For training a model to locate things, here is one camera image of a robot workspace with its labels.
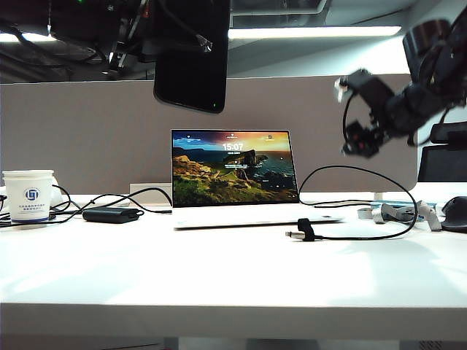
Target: fluorescent light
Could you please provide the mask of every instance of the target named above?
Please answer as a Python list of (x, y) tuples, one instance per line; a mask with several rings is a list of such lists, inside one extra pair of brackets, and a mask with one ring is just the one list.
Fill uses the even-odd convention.
[(329, 38), (356, 36), (391, 36), (401, 30), (393, 27), (313, 27), (231, 29), (229, 39)]
[[(51, 36), (38, 35), (34, 33), (24, 33), (23, 36), (30, 42), (53, 42), (56, 40)], [(0, 42), (18, 42), (18, 39), (16, 39), (16, 36), (12, 34), (1, 33)]]

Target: white laptop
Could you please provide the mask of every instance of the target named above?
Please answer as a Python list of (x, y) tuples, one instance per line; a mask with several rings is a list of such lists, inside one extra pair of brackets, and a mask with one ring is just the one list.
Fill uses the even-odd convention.
[(298, 201), (288, 131), (173, 130), (174, 227), (334, 222)]

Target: power adapter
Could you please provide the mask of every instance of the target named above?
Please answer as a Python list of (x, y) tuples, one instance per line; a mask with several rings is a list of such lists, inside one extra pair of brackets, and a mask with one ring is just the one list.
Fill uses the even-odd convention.
[(97, 208), (85, 209), (82, 218), (86, 221), (105, 222), (109, 224), (123, 224), (125, 222), (138, 220), (144, 212), (135, 208), (115, 208), (111, 206), (101, 206)]

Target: black cable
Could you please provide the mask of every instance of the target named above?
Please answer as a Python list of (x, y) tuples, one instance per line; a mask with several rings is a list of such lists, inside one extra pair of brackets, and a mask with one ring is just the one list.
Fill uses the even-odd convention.
[(50, 68), (50, 69), (54, 69), (54, 68), (65, 68), (66, 66), (63, 65), (63, 64), (45, 64), (45, 63), (32, 63), (32, 62), (26, 62), (26, 61), (23, 61), (23, 60), (20, 60), (18, 58), (15, 58), (11, 55), (8, 55), (6, 54), (5, 52), (2, 52), (0, 51), (0, 58), (3, 58), (5, 60), (9, 60), (9, 61), (12, 61), (12, 62), (15, 62), (17, 64), (24, 64), (26, 66), (30, 66), (30, 67), (37, 67), (37, 68)]
[(148, 346), (157, 346), (160, 345), (160, 343), (153, 343), (153, 344), (141, 344), (141, 345), (131, 345), (131, 346), (124, 346), (124, 347), (117, 347), (117, 348), (105, 348), (102, 350), (123, 350), (123, 349), (136, 349), (136, 348), (145, 348)]
[(88, 57), (83, 58), (81, 60), (77, 60), (77, 62), (88, 62), (88, 61), (96, 58), (97, 56), (98, 56), (98, 53), (97, 53), (97, 51), (95, 51), (91, 56), (88, 56)]
[[(434, 46), (432, 46), (429, 49), (429, 51), (423, 57), (422, 62), (420, 62), (420, 67), (417, 73), (417, 80), (421, 81), (422, 79), (424, 79), (424, 85), (428, 85), (428, 83), (431, 81), (431, 77), (433, 76), (436, 64), (438, 63), (439, 56), (441, 55), (441, 52), (445, 46), (447, 46), (446, 41), (441, 40), (437, 42)], [(425, 73), (422, 76), (422, 73), (424, 72), (427, 64), (429, 63), (431, 64), (431, 70), (428, 74)]]
[[(65, 203), (68, 203), (68, 202), (74, 203), (71, 200), (71, 198), (69, 197), (69, 193), (64, 188), (62, 188), (62, 187), (60, 187), (58, 185), (53, 185), (53, 186), (59, 188), (60, 190), (63, 190), (67, 194), (67, 196), (69, 198), (69, 200), (67, 202), (60, 203), (57, 206), (64, 205)], [(70, 215), (66, 219), (58, 220), (58, 221), (50, 221), (49, 220), (49, 221), (41, 221), (41, 222), (24, 222), (24, 223), (22, 223), (22, 222), (21, 223), (5, 222), (5, 223), (1, 223), (1, 221), (10, 220), (9, 213), (2, 214), (2, 215), (0, 215), (0, 228), (13, 228), (13, 227), (17, 227), (17, 226), (26, 226), (26, 225), (63, 224), (65, 222), (69, 221), (72, 217), (75, 217), (76, 215), (81, 214), (91, 204), (96, 204), (96, 201), (98, 199), (106, 197), (106, 196), (120, 197), (120, 199), (117, 200), (117, 201), (114, 201), (112, 203), (104, 204), (102, 206), (97, 206), (97, 207), (105, 207), (105, 206), (114, 205), (116, 203), (124, 201), (125, 199), (128, 199), (132, 203), (134, 203), (136, 206), (138, 206), (140, 209), (142, 209), (143, 211), (148, 211), (148, 212), (156, 213), (156, 214), (170, 214), (171, 210), (152, 210), (152, 209), (148, 209), (148, 208), (142, 206), (141, 204), (139, 204), (137, 201), (135, 201), (132, 198), (132, 196), (134, 196), (134, 195), (137, 195), (137, 194), (143, 193), (143, 192), (147, 192), (147, 191), (150, 191), (150, 190), (157, 190), (157, 191), (163, 193), (164, 196), (166, 197), (166, 199), (168, 200), (168, 202), (170, 203), (170, 205), (172, 205), (171, 198), (169, 197), (169, 195), (167, 195), (167, 193), (165, 193), (163, 190), (161, 190), (160, 188), (157, 188), (157, 187), (148, 187), (148, 188), (145, 188), (143, 190), (139, 190), (139, 191), (130, 193), (129, 195), (120, 195), (120, 194), (114, 194), (114, 193), (106, 193), (106, 194), (103, 194), (103, 195), (98, 195), (95, 198), (91, 199), (89, 202), (87, 202), (83, 207), (79, 207), (77, 204), (74, 203), (74, 205), (78, 208), (78, 210), (75, 210), (75, 211), (65, 211), (65, 210), (60, 211), (60, 210), (56, 210), (57, 206), (54, 206), (53, 208), (55, 209), (55, 211), (52, 210), (50, 215), (52, 215), (52, 216), (63, 215), (63, 214), (69, 214)]]
[[(326, 204), (335, 204), (335, 203), (346, 203), (346, 202), (357, 202), (357, 203), (348, 203), (348, 204), (338, 204), (334, 206), (327, 206)], [(367, 200), (361, 199), (346, 199), (343, 201), (326, 201), (326, 202), (317, 202), (317, 203), (310, 203), (308, 205), (313, 206), (314, 208), (343, 208), (345, 206), (370, 206), (371, 202)]]
[[(65, 202), (63, 202), (63, 203), (59, 203), (59, 204), (57, 204), (56, 206), (51, 206), (51, 207), (50, 207), (50, 210), (54, 211), (54, 214), (57, 214), (57, 213), (59, 213), (59, 212), (62, 212), (62, 211), (67, 210), (67, 209), (70, 207), (70, 205), (72, 204), (73, 201), (72, 201), (72, 197), (70, 196), (70, 194), (68, 193), (68, 191), (65, 190), (62, 186), (59, 186), (59, 185), (57, 185), (57, 184), (53, 184), (52, 186), (55, 187), (55, 188), (58, 188), (60, 191), (62, 191), (63, 193), (65, 193), (66, 197), (68, 198), (67, 201), (65, 201)], [(62, 205), (64, 205), (64, 204), (66, 204), (66, 207), (65, 207), (65, 208), (63, 208), (63, 209), (59, 209), (59, 208), (58, 208), (58, 207), (60, 207), (60, 206), (62, 206)]]
[(327, 209), (332, 209), (332, 208), (344, 208), (345, 206), (370, 206), (371, 203), (348, 203), (348, 204), (341, 204), (337, 206), (313, 206), (313, 208), (327, 208)]
[(345, 104), (344, 115), (342, 116), (342, 135), (344, 135), (344, 140), (346, 144), (349, 143), (349, 136), (347, 135), (347, 131), (345, 130), (347, 127), (347, 113), (349, 111), (350, 102), (355, 97), (355, 95), (357, 95), (357, 93), (354, 91), (347, 100), (347, 103)]
[[(443, 115), (441, 116), (441, 119), (439, 120), (438, 124), (444, 124), (444, 119), (446, 119), (446, 116), (447, 114), (449, 113), (449, 111), (452, 109), (452, 107), (448, 107), (444, 110), (444, 113)], [(416, 144), (415, 141), (414, 141), (414, 137), (415, 137), (415, 133), (416, 131), (414, 131), (413, 133), (411, 133), (409, 135), (409, 138), (407, 139), (407, 145), (409, 145), (410, 147), (419, 147), (419, 146), (423, 146), (424, 144), (427, 144), (429, 141), (430, 141), (430, 136), (427, 137), (425, 140), (423, 140), (422, 142), (420, 142), (419, 144)]]
[(0, 195), (0, 201), (1, 201), (0, 211), (3, 209), (3, 203), (5, 202), (5, 199), (7, 199), (5, 195)]
[(383, 14), (383, 15), (379, 15), (379, 16), (375, 16), (375, 17), (371, 17), (371, 18), (366, 18), (365, 20), (359, 20), (358, 22), (352, 23), (351, 26), (354, 26), (354, 25), (356, 25), (356, 24), (361, 24), (361, 23), (369, 22), (370, 20), (377, 20), (377, 19), (379, 19), (379, 18), (383, 18), (383, 17), (395, 15), (396, 13), (406, 11), (407, 9), (408, 9), (408, 7), (404, 7), (403, 9), (397, 9), (396, 11), (392, 11), (392, 12), (389, 12), (389, 13), (385, 13), (385, 14)]
[(428, 85), (428, 83), (431, 81), (431, 77), (433, 76), (434, 74), (434, 71), (435, 71), (435, 68), (436, 68), (436, 64), (438, 63), (438, 59), (439, 59), (439, 56), (441, 55), (441, 52), (442, 50), (452, 44), (451, 42), (449, 42), (449, 39), (452, 35), (452, 32), (454, 31), (456, 25), (458, 24), (458, 21), (462, 18), (461, 15), (459, 15), (454, 23), (451, 25), (451, 27), (449, 28), (449, 33), (446, 35), (446, 40), (442, 39), (442, 40), (439, 40), (437, 43), (435, 43), (434, 46), (432, 46), (432, 48), (425, 54), (425, 57), (422, 59), (422, 62), (420, 63), (420, 67), (418, 69), (418, 80), (420, 81), (420, 74), (422, 72), (423, 69), (425, 69), (424, 65), (426, 64), (426, 62), (428, 62), (428, 59), (431, 58), (430, 56), (432, 54), (436, 54), (436, 56), (434, 56), (434, 59), (432, 60), (432, 63), (431, 63), (431, 70), (430, 70), (430, 73), (429, 74), (425, 74), (425, 78), (426, 78), (426, 85)]
[(306, 184), (306, 182), (308, 181), (308, 179), (310, 177), (312, 177), (318, 171), (325, 170), (325, 169), (331, 169), (331, 168), (346, 168), (346, 169), (353, 169), (353, 170), (363, 171), (363, 172), (366, 172), (366, 173), (370, 173), (370, 174), (382, 177), (383, 179), (386, 179), (389, 182), (395, 184), (396, 186), (401, 188), (405, 193), (407, 193), (407, 195), (409, 195), (410, 199), (412, 200), (412, 203), (414, 204), (414, 218), (411, 221), (408, 228), (406, 228), (405, 230), (403, 230), (403, 231), (401, 231), (399, 233), (394, 233), (392, 235), (374, 236), (374, 237), (327, 237), (327, 236), (315, 235), (316, 239), (328, 239), (328, 240), (332, 240), (332, 241), (376, 241), (376, 240), (380, 240), (380, 239), (395, 238), (395, 237), (402, 236), (404, 233), (409, 232), (415, 226), (415, 223), (417, 222), (417, 218), (418, 218), (418, 207), (417, 207), (417, 202), (415, 201), (414, 197), (410, 194), (410, 192), (408, 190), (406, 190), (406, 188), (404, 186), (402, 186), (401, 184), (399, 184), (395, 180), (392, 180), (392, 179), (390, 179), (389, 177), (387, 177), (387, 176), (385, 176), (383, 174), (377, 173), (376, 171), (372, 171), (372, 170), (368, 170), (368, 169), (364, 169), (364, 168), (359, 168), (357, 166), (339, 166), (339, 165), (336, 165), (336, 166), (322, 166), (322, 167), (314, 170), (311, 174), (309, 174), (305, 178), (305, 180), (302, 182), (300, 188), (298, 189), (298, 199), (300, 200), (300, 203), (302, 203), (302, 204), (304, 204), (306, 206), (313, 206), (313, 204), (311, 204), (311, 203), (303, 202), (300, 199), (300, 193), (301, 193), (302, 189), (304, 188), (304, 185)]
[(99, 48), (97, 47), (88, 47), (88, 48), (91, 48), (92, 50), (95, 51), (95, 53), (97, 55), (99, 55), (99, 57), (101, 58), (101, 62), (99, 63), (88, 63), (87, 61), (90, 59), (90, 57), (88, 58), (85, 58), (84, 60), (72, 60), (72, 59), (69, 59), (69, 58), (63, 58), (61, 56), (58, 56), (52, 52), (50, 52), (49, 50), (46, 50), (42, 47), (40, 47), (39, 45), (36, 45), (34, 44), (33, 42), (30, 42), (29, 40), (27, 40), (24, 36), (23, 36), (23, 33), (21, 31), (19, 31), (18, 29), (16, 29), (15, 27), (12, 27), (12, 26), (8, 26), (7, 24), (4, 23), (4, 21), (1, 21), (0, 20), (0, 31), (3, 31), (4, 33), (8, 33), (8, 34), (12, 34), (14, 36), (16, 36), (16, 38), (18, 39), (18, 41), (25, 47), (37, 52), (37, 53), (40, 53), (42, 54), (43, 56), (51, 59), (51, 60), (54, 60), (54, 61), (57, 61), (61, 64), (63, 64), (63, 66), (100, 66), (100, 65), (103, 65), (106, 63), (106, 56), (103, 54), (102, 51), (100, 51)]

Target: lock screen wallpaper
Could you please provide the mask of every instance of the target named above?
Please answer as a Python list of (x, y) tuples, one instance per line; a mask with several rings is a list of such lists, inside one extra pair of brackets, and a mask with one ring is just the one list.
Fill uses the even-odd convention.
[(297, 203), (287, 131), (172, 131), (174, 207)]

